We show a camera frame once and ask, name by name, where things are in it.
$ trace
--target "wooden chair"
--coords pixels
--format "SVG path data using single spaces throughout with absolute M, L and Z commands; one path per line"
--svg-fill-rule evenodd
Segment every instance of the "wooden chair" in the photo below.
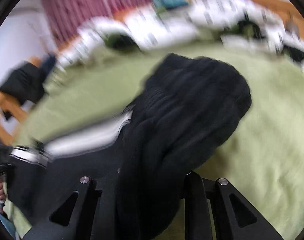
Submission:
M 28 61 L 36 67 L 39 67 L 41 63 L 41 60 L 38 57 L 31 57 Z M 19 123 L 24 122 L 24 120 L 28 116 L 28 113 L 21 109 L 20 103 L 16 98 L 3 92 L 0 92 L 0 109 L 2 109 L 3 111 L 9 111 L 12 116 L 19 121 Z M 15 136 L 18 133 L 19 129 L 20 125 L 17 125 L 11 135 L 4 129 L 4 127 L 0 123 L 1 142 L 5 145 L 11 145 L 14 142 Z

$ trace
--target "metal screw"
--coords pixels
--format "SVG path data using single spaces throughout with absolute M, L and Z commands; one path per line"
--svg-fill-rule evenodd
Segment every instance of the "metal screw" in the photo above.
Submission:
M 218 179 L 218 182 L 219 182 L 219 184 L 221 184 L 221 185 L 223 185 L 223 186 L 225 186 L 225 185 L 228 184 L 228 180 L 225 179 L 225 178 L 220 178 L 220 179 Z
M 80 178 L 80 182 L 82 184 L 86 184 L 90 181 L 90 178 L 88 176 L 83 176 L 82 178 Z

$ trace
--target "bed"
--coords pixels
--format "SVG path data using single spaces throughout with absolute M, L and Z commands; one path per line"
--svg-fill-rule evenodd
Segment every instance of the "bed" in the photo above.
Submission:
M 145 53 L 116 53 L 104 64 L 72 66 L 66 68 L 66 84 L 49 79 L 49 95 L 25 120 L 15 144 L 45 141 L 120 112 L 168 52 L 222 60 L 246 78 L 251 109 L 231 138 L 196 172 L 212 180 L 227 178 L 285 240 L 295 239 L 304 228 L 304 74 L 286 56 L 195 41 Z M 30 224 L 10 202 L 5 211 L 23 236 Z M 183 228 L 180 209 L 158 239 L 184 239 Z

